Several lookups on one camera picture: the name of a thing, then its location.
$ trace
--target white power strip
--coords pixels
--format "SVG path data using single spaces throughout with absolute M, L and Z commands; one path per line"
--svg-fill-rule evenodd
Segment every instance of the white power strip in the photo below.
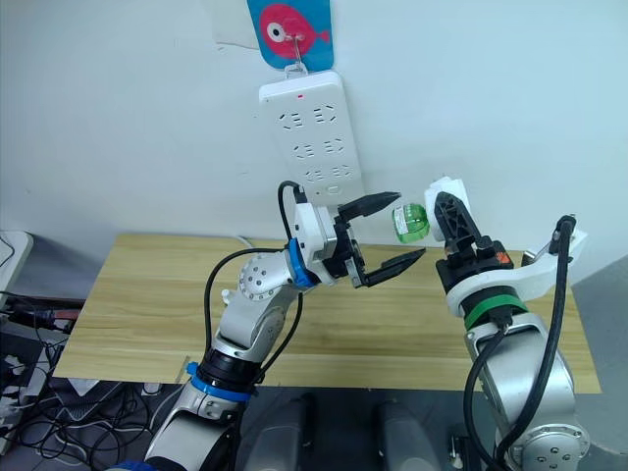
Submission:
M 262 113 L 292 178 L 318 205 L 364 195 L 340 76 L 289 78 L 259 89 Z

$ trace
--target blue ring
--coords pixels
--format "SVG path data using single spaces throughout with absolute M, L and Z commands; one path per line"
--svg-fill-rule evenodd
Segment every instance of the blue ring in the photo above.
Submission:
M 303 263 L 301 251 L 298 249 L 298 240 L 296 240 L 296 238 L 291 238 L 288 242 L 288 253 L 290 255 L 290 265 L 294 271 L 294 284 L 300 288 L 312 288 L 316 286 L 307 275 L 307 270 Z
M 191 361 L 187 363 L 187 367 L 185 368 L 185 370 L 192 377 L 192 385 L 199 391 L 202 391 L 209 395 L 213 395 L 220 399 L 231 400 L 233 402 L 248 402 L 248 400 L 251 399 L 251 394 L 248 392 L 221 390 L 220 388 L 216 388 L 214 386 L 208 385 L 207 383 L 204 383 L 200 378 L 196 376 L 197 368 L 198 363 L 196 363 L 195 361 Z
M 153 468 L 150 464 L 143 461 L 123 461 L 122 463 L 115 464 L 113 468 L 109 469 L 125 469 L 128 471 L 158 471 L 157 468 Z

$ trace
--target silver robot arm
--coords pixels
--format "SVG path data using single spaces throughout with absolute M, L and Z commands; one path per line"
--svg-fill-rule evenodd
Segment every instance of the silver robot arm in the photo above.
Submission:
M 437 262 L 437 270 L 447 305 L 453 315 L 464 318 L 471 358 L 476 361 L 490 339 L 505 331 L 480 373 L 499 444 L 519 419 L 542 363 L 548 330 L 524 301 L 544 295 L 554 284 L 558 257 L 552 242 L 559 234 L 556 230 L 552 242 L 537 254 L 526 253 L 524 266 L 514 269 L 501 243 L 480 235 L 461 181 L 445 178 L 433 183 L 426 191 L 426 203 L 432 226 L 437 228 L 433 234 L 445 241 L 447 256 Z M 585 238 L 581 231 L 571 234 L 570 264 L 582 251 Z M 575 471 L 589 443 L 576 419 L 573 378 L 558 351 L 541 402 L 525 430 L 507 448 L 499 469 Z
M 319 284 L 334 285 L 350 275 L 370 287 L 395 277 L 424 253 L 416 250 L 365 273 L 365 262 L 349 220 L 384 209 L 399 193 L 367 195 L 338 208 L 315 207 L 294 191 L 294 237 L 285 249 L 255 254 L 242 267 L 236 290 L 224 293 L 227 308 L 200 364 L 190 363 L 185 384 L 146 453 L 160 470 L 223 469 L 236 452 L 237 420 L 263 379 L 291 303 Z

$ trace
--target hook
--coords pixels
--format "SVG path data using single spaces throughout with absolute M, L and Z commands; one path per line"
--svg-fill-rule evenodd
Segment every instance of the hook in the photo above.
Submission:
M 298 72 L 301 75 L 307 75 L 307 69 L 305 68 L 305 64 L 303 64 L 303 61 L 301 59 L 301 51 L 298 48 L 298 41 L 302 41 L 303 39 L 305 39 L 303 34 L 296 34 L 294 36 L 290 36 L 290 35 L 286 36 L 286 41 L 293 41 L 294 58 L 296 59 L 296 62 L 294 63 L 294 65 L 286 67 L 287 78 L 290 75 L 292 75 L 294 72 Z

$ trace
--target plastic bottle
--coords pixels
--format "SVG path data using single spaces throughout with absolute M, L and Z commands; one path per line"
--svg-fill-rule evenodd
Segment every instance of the plastic bottle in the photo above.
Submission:
M 420 204 L 410 203 L 392 210 L 394 232 L 402 243 L 420 240 L 430 232 L 430 223 L 425 208 Z

